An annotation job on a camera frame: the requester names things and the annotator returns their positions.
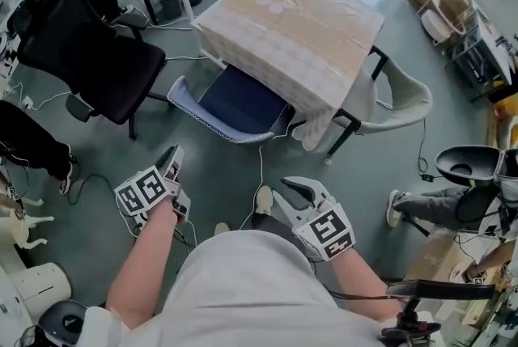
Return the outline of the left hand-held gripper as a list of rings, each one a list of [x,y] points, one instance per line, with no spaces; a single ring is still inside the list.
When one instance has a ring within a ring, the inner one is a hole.
[[[155,166],[140,171],[123,184],[114,189],[116,202],[121,210],[129,216],[144,214],[164,198],[172,199],[173,211],[179,222],[187,222],[191,200],[185,194],[181,184],[176,182],[185,152],[179,145],[168,147],[155,161]],[[165,175],[173,163],[173,179]]]

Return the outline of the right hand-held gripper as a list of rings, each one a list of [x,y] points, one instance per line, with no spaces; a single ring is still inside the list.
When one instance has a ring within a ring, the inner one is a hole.
[[[329,192],[321,182],[303,176],[283,177],[281,182],[306,201],[320,202],[316,207],[297,208],[277,191],[272,192],[295,236],[306,248],[322,260],[330,261],[355,245],[355,234],[342,205],[328,197]]]

